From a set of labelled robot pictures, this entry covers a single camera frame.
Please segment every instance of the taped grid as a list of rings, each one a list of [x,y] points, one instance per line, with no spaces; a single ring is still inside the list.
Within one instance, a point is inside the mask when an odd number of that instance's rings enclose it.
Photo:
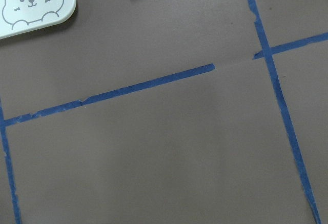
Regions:
[[[296,137],[296,133],[294,130],[293,122],[288,110],[287,103],[285,101],[285,98],[283,96],[283,92],[281,89],[278,72],[273,60],[273,55],[271,51],[271,47],[269,45],[268,38],[265,34],[264,26],[260,17],[260,13],[258,11],[256,1],[255,0],[248,0],[250,10],[255,14],[256,19],[254,21],[256,32],[258,35],[258,38],[261,43],[263,56],[265,58],[266,66],[269,71],[271,83],[273,86],[273,89],[276,94],[277,102],[279,105],[280,113],[283,119],[283,123],[288,135],[288,139],[290,142],[290,145],[292,147],[294,159],[296,162],[297,170],[301,179],[301,183],[303,185],[304,193],[307,198],[307,201],[309,202],[309,205],[311,207],[313,217],[316,221],[316,224],[321,224],[321,219],[319,215],[319,211],[316,205],[316,201],[314,198],[314,194],[312,191],[311,183],[308,177],[308,173],[306,171],[305,163],[302,157],[301,150],[299,148],[298,140]]]
[[[13,165],[12,165],[12,160],[11,160],[11,155],[10,155],[9,142],[8,142],[8,138],[7,138],[7,134],[6,134],[7,126],[24,123],[24,122],[38,119],[38,118],[41,118],[44,116],[53,115],[53,114],[56,114],[59,112],[72,110],[72,109],[75,109],[75,108],[78,108],[81,106],[86,106],[86,105],[94,104],[94,103],[97,103],[100,101],[123,96],[123,95],[129,94],[129,93],[153,88],[156,86],[161,86],[161,85],[168,84],[171,82],[176,82],[181,79],[186,79],[186,78],[193,77],[196,75],[208,73],[210,71],[213,71],[214,69],[215,69],[214,64],[208,64],[205,66],[186,70],[186,71],[179,72],[176,74],[171,74],[171,75],[167,75],[167,76],[164,76],[161,78],[149,80],[147,82],[143,82],[143,83],[135,84],[132,86],[120,88],[120,89],[117,89],[114,91],[91,96],[91,97],[88,97],[84,101],[76,100],[76,101],[72,101],[72,102],[69,102],[69,103],[66,103],[63,105],[40,110],[34,114],[25,114],[25,115],[21,115],[21,116],[18,116],[18,117],[12,118],[12,119],[8,119],[8,120],[4,119],[3,108],[2,108],[1,101],[0,101],[0,133],[1,133],[1,138],[2,138],[3,149],[5,152],[7,174],[8,174],[8,180],[9,180],[9,186],[10,186],[10,191],[11,191],[11,198],[12,198],[13,211],[14,211],[16,224],[22,224],[22,217],[21,217],[21,211],[20,211],[19,203],[18,203],[18,196],[16,194],[14,170],[13,170]]]
[[[273,55],[277,54],[277,53],[293,50],[296,48],[300,48],[300,47],[306,46],[308,44],[328,40],[328,33],[323,33],[323,34],[319,34],[319,35],[312,36],[309,38],[296,40],[294,42],[282,44],[279,46],[274,46],[271,48],[269,45],[268,39],[265,35],[264,27],[263,27],[263,24],[262,24],[262,21],[260,18],[260,14],[259,14],[259,11],[258,11],[258,8],[256,5],[256,1],[248,0],[248,3],[249,3],[249,7],[250,7],[251,11],[256,15],[255,28],[256,28],[256,31],[257,31],[257,34],[258,34],[258,37],[259,37],[259,40],[260,40],[260,43],[262,46],[262,50],[254,55],[254,59],[259,59],[259,58],[263,58],[263,57],[265,58],[266,65],[268,67],[268,71],[269,71],[272,85],[273,85],[273,88],[274,88],[274,91],[276,94],[277,102],[279,104],[279,108],[280,108],[280,112],[281,112],[281,115],[283,118],[285,129],[286,129],[286,132],[287,132],[287,135],[289,137],[289,141],[290,141],[290,144],[292,147],[294,159],[295,159],[295,162],[297,165],[297,169],[298,169],[298,172],[300,175],[300,179],[301,179],[301,183],[303,185],[305,195],[306,195],[309,205],[312,209],[316,223],[321,224],[321,220],[320,220],[319,212],[318,212],[318,209],[316,206],[314,194],[313,194],[313,191],[311,188],[310,180],[309,180],[308,174],[306,172],[305,164],[304,164],[304,161],[303,161],[303,158],[301,155],[301,151],[300,151],[300,148],[298,145],[298,141],[297,141],[297,137],[296,137],[296,134],[294,131],[293,123],[292,123],[292,120],[291,120],[291,117],[290,117],[290,114],[288,111],[288,107],[285,102],[285,99],[284,99],[284,96],[282,93],[282,89],[280,86],[277,70],[276,70],[276,67],[274,64],[274,60],[273,60]],[[117,89],[114,91],[106,92],[106,93],[99,94],[96,96],[91,96],[91,97],[87,98],[85,101],[76,100],[76,101],[69,102],[69,103],[66,103],[63,105],[40,110],[34,114],[25,114],[25,115],[21,115],[18,117],[7,119],[7,120],[4,119],[3,108],[2,108],[2,105],[0,102],[0,133],[1,133],[1,137],[2,137],[3,149],[5,152],[6,167],[7,167],[7,173],[8,173],[8,179],[9,179],[9,185],[10,185],[11,197],[12,197],[12,203],[13,203],[13,211],[14,211],[16,224],[22,224],[22,220],[21,220],[21,212],[20,212],[19,204],[18,204],[18,197],[16,195],[16,186],[15,186],[15,180],[14,180],[13,165],[12,165],[12,160],[11,160],[11,156],[10,156],[9,142],[8,142],[8,138],[6,135],[6,127],[7,126],[12,126],[12,125],[15,125],[18,123],[23,123],[23,122],[26,122],[29,120],[41,118],[41,117],[56,114],[59,112],[68,111],[68,110],[78,108],[81,106],[97,103],[99,101],[115,98],[118,96],[126,95],[126,94],[137,92],[137,91],[141,91],[143,89],[156,87],[159,85],[164,85],[164,84],[167,84],[170,82],[175,82],[180,79],[189,78],[189,77],[199,75],[199,74],[204,74],[204,73],[210,72],[214,69],[215,69],[215,66],[213,64],[210,64],[210,65],[202,66],[199,68],[176,73],[173,75],[164,76],[162,78],[150,80],[148,82],[144,82],[144,83],[136,84],[133,86]]]

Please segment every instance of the gray background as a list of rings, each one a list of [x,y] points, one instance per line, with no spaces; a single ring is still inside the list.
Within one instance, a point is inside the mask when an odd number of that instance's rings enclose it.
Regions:
[[[6,118],[216,70],[9,127],[24,224],[314,223],[264,59],[252,60],[247,0],[77,1],[64,24],[0,42]],[[257,1],[273,44],[325,23],[293,23],[314,20],[295,9],[302,1]],[[289,13],[266,14],[278,8]],[[326,44],[275,56],[324,223]],[[1,158],[1,223],[14,223],[8,190]]]

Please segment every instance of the tape strip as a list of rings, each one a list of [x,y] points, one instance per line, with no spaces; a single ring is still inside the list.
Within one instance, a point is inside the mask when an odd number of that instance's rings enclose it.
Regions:
[[[325,40],[328,40],[328,33],[323,33],[323,34],[315,35],[315,36],[312,36],[312,37],[309,37],[309,38],[303,38],[303,39],[300,39],[300,40],[296,40],[296,41],[293,41],[293,42],[282,44],[282,45],[279,45],[279,46],[274,46],[274,47],[271,48],[271,52],[274,55],[274,54],[278,54],[278,53],[281,53],[281,52],[290,51],[290,50],[297,49],[297,48],[300,48],[300,47],[303,47],[303,46],[307,46],[309,44],[322,42],[322,41],[325,41]],[[262,57],[264,57],[263,51],[260,51],[260,52],[258,52],[254,55],[253,59],[259,59],[259,58],[262,58]]]
[[[2,139],[2,145],[5,153],[5,160],[6,160],[6,167],[7,167],[7,174],[8,174],[8,180],[9,180],[9,186],[10,186],[10,192],[11,192],[11,200],[13,204],[14,209],[14,216],[16,224],[21,224],[21,211],[19,209],[18,204],[18,197],[16,195],[16,185],[15,185],[15,178],[14,178],[14,171],[11,161],[11,155],[10,155],[10,148],[6,133],[6,126],[5,126],[5,120],[4,120],[4,113],[2,109],[2,104],[0,101],[0,133],[1,133],[1,139]]]
[[[295,159],[297,169],[298,169],[298,172],[300,175],[300,179],[301,179],[301,182],[302,182],[302,185],[304,188],[304,192],[305,192],[306,198],[310,204],[310,207],[312,209],[316,224],[321,224],[321,220],[320,220],[319,212],[318,212],[317,205],[315,202],[312,187],[310,184],[310,180],[309,180],[308,174],[306,172],[305,164],[304,164],[303,157],[302,157],[302,154],[301,154],[301,151],[299,148],[299,144],[298,144],[294,126],[293,126],[293,123],[291,120],[291,116],[288,111],[288,107],[287,107],[286,101],[285,101],[283,93],[282,93],[277,69],[274,64],[271,48],[270,48],[267,36],[265,34],[264,26],[263,26],[262,20],[260,18],[260,14],[259,14],[259,11],[258,11],[258,8],[256,5],[256,1],[248,0],[248,3],[249,3],[249,7],[250,7],[251,11],[256,16],[256,20],[254,22],[255,28],[256,28],[258,38],[259,38],[261,46],[262,46],[263,56],[265,57],[266,65],[267,65],[267,68],[268,68],[268,71],[270,74],[270,78],[271,78],[271,82],[272,82],[272,85],[273,85],[273,88],[274,88],[274,91],[276,94],[276,98],[277,98],[280,112],[282,115],[282,119],[283,119],[283,122],[284,122],[284,125],[286,128],[286,132],[287,132],[287,135],[288,135],[291,147],[292,147],[294,159]]]
[[[132,93],[132,92],[141,91],[143,89],[160,86],[160,85],[167,84],[167,83],[170,83],[170,82],[175,82],[177,80],[185,79],[185,78],[192,77],[192,76],[195,76],[195,75],[204,74],[204,73],[210,72],[214,69],[215,69],[214,64],[209,64],[209,65],[205,65],[205,66],[202,66],[202,67],[198,67],[198,68],[190,69],[190,70],[187,70],[187,71],[183,71],[183,72],[180,72],[180,73],[164,76],[164,77],[161,77],[161,78],[158,78],[158,79],[153,79],[153,80],[150,80],[150,81],[147,81],[147,82],[139,83],[139,84],[136,84],[136,85],[133,85],[133,86],[124,87],[124,88],[120,88],[120,89],[117,89],[117,90],[114,90],[114,91],[110,91],[110,92],[106,92],[106,93],[103,93],[103,94],[91,96],[91,97],[88,97],[84,101],[76,100],[76,101],[72,101],[72,102],[69,102],[69,103],[66,103],[66,104],[63,104],[63,105],[59,105],[59,106],[47,108],[47,109],[44,109],[44,110],[40,110],[40,111],[37,111],[34,114],[21,115],[21,116],[18,116],[18,117],[14,117],[14,118],[5,120],[5,127],[11,126],[11,125],[14,125],[14,124],[17,124],[17,123],[24,123],[24,122],[29,121],[29,120],[34,120],[34,119],[37,119],[37,118],[40,118],[40,117],[56,114],[56,113],[59,113],[59,112],[64,112],[64,111],[67,111],[67,110],[75,109],[75,108],[78,108],[78,107],[81,107],[81,106],[97,103],[97,102],[100,102],[100,101],[103,101],[103,100],[119,97],[119,96],[126,95],[126,94],[129,94],[129,93]]]

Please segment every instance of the white square coaster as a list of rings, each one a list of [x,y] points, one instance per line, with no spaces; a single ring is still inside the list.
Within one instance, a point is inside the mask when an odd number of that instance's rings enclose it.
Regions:
[[[0,0],[0,39],[66,21],[76,0]]]

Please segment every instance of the bear paw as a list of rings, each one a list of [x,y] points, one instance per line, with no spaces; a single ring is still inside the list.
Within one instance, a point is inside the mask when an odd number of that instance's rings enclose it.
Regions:
[[[58,13],[56,13],[56,12],[48,12],[48,13],[46,13],[42,17],[41,21],[42,22],[44,22],[44,21],[52,21],[52,20],[57,19],[58,17],[59,17]]]
[[[26,21],[18,21],[17,23],[13,24],[11,29],[15,30],[24,30],[27,28],[28,24]]]

